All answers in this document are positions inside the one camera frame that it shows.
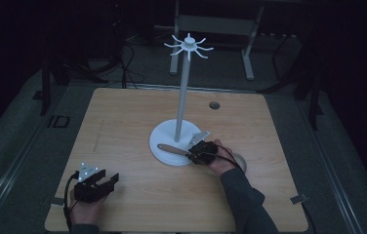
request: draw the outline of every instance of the black cable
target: black cable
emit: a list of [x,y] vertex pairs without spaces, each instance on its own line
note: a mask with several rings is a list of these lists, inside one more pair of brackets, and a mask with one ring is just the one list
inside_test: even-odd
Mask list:
[[233,166],[235,166],[235,168],[241,169],[241,166],[239,166],[239,164],[237,164],[237,162],[235,161],[235,159],[232,156],[232,154],[229,154],[229,155],[231,155],[231,157],[234,159],[234,161],[231,161],[231,160],[229,160],[229,159],[227,159],[227,158],[225,158],[225,157],[223,157],[221,155],[218,155],[218,154],[213,154],[213,153],[208,153],[208,152],[201,152],[201,154],[207,154],[207,155],[214,156],[216,158],[224,159],[224,160],[228,161],[229,163],[231,163]]
[[64,211],[64,216],[65,216],[65,222],[67,223],[67,227],[68,230],[71,231],[71,219],[70,219],[70,212],[71,210],[68,209],[68,187],[70,186],[71,181],[74,178],[78,178],[79,177],[79,172],[76,171],[75,174],[71,175],[71,177],[68,179],[67,184],[65,185],[65,189],[64,189],[64,207],[62,208],[62,210]]
[[310,221],[311,227],[312,227],[312,229],[313,229],[313,233],[314,233],[314,234],[316,234],[316,233],[317,233],[317,231],[316,231],[316,229],[315,229],[314,221],[313,221],[313,219],[312,219],[312,217],[311,217],[310,213],[308,212],[308,210],[307,210],[307,208],[306,208],[306,206],[305,206],[305,204],[304,204],[304,203],[302,203],[302,206],[303,206],[303,210],[305,210],[305,213],[306,213],[306,215],[307,215],[307,217],[308,217],[308,220]]

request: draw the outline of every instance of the wooden table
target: wooden table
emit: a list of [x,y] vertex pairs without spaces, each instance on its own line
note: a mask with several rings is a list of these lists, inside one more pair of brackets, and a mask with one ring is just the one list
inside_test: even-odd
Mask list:
[[[234,221],[219,179],[204,166],[168,166],[149,149],[152,130],[176,119],[179,92],[97,89],[65,167],[56,197],[82,162],[120,174],[105,202],[102,231],[230,232]],[[210,101],[221,108],[213,110]],[[264,97],[188,92],[185,120],[244,156],[246,176],[266,196],[265,209],[280,231],[307,230],[277,132]],[[52,206],[47,230],[67,230],[62,207]]]

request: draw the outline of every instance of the knife blade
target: knife blade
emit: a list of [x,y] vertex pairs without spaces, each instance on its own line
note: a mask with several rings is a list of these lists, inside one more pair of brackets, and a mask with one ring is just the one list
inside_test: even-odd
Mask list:
[[168,153],[178,154],[178,155],[182,155],[182,156],[185,156],[185,157],[187,157],[187,155],[190,155],[189,152],[181,150],[181,149],[179,149],[177,147],[174,147],[172,145],[169,145],[169,144],[160,143],[160,144],[157,145],[157,147],[160,150],[163,150],[163,151],[168,152]]

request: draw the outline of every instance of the dark background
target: dark background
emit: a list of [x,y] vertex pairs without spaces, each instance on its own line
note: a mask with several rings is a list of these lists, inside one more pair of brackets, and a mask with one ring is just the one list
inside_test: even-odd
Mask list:
[[[290,33],[292,27],[288,22],[292,19],[314,23],[313,33],[303,40],[322,60],[322,89],[367,170],[367,1],[333,6],[330,1],[328,7],[314,2],[267,5],[260,31]],[[108,32],[110,29],[107,31],[107,24],[113,21],[105,12],[107,6],[107,1],[0,0],[0,117],[24,82],[40,69],[50,48],[80,60],[85,58],[85,51],[105,57],[105,53],[115,50],[102,49],[107,37],[111,40],[114,35]],[[150,38],[152,25],[173,24],[173,12],[173,1],[128,1],[121,20]],[[93,16],[82,18],[85,14]],[[100,36],[79,37],[88,33]],[[308,31],[298,29],[294,33],[301,35]]]

